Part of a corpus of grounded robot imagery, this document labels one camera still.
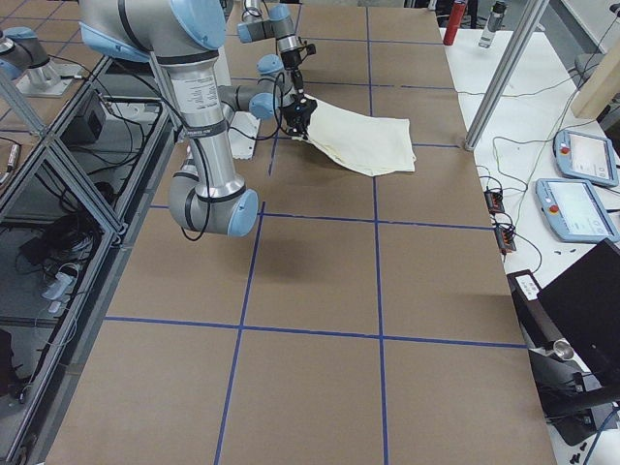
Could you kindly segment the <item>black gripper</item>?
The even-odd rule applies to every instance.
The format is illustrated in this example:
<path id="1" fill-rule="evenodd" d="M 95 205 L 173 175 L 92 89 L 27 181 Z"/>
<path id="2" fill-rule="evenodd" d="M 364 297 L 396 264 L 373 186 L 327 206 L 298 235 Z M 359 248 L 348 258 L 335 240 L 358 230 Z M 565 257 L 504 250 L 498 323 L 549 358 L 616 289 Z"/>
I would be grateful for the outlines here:
<path id="1" fill-rule="evenodd" d="M 284 69 L 291 71 L 291 81 L 296 95 L 304 95 L 304 81 L 299 66 L 307 56 L 316 53 L 316 46 L 307 41 L 281 41 L 280 58 Z"/>
<path id="2" fill-rule="evenodd" d="M 285 133 L 293 139 L 306 140 L 311 116 L 317 107 L 316 100 L 294 94 L 292 102 L 286 107 L 281 107 L 281 114 L 286 122 Z"/>

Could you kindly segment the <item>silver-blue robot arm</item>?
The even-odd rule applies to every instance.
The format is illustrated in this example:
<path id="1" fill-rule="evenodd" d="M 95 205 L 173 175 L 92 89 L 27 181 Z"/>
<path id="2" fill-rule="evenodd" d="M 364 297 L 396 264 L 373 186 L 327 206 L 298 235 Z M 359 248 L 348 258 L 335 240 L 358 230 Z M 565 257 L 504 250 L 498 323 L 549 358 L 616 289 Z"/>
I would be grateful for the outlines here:
<path id="1" fill-rule="evenodd" d="M 316 50 L 296 35 L 288 6 L 276 4 L 266 14 L 250 6 L 237 26 L 244 44 L 276 42 L 276 53 L 259 61 L 260 79 L 253 86 L 217 81 L 215 64 L 226 40 L 219 1 L 83 1 L 80 15 L 86 45 L 110 58 L 152 61 L 169 78 L 166 101 L 190 144 L 170 185 L 169 209 L 176 223 L 198 234 L 251 231 L 259 198 L 233 163 L 234 114 L 276 118 L 286 134 L 305 138 L 317 108 L 304 93 L 299 69 Z"/>
<path id="2" fill-rule="evenodd" d="M 297 36 L 287 4 L 268 7 L 264 1 L 242 1 L 241 5 L 241 22 L 237 24 L 239 40 L 243 44 L 249 44 L 274 39 L 295 94 L 303 100 L 304 81 L 300 66 L 306 57 L 316 53 L 315 45 Z"/>

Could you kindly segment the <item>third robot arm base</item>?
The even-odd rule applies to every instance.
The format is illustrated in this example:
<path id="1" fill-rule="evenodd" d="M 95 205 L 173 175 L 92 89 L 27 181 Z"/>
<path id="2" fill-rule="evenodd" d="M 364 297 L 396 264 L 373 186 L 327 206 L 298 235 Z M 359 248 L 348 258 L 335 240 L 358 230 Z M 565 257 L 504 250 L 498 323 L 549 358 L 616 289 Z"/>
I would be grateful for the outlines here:
<path id="1" fill-rule="evenodd" d="M 37 34 L 25 26 L 1 31 L 1 69 L 29 97 L 60 97 L 82 74 L 80 65 L 52 60 Z"/>

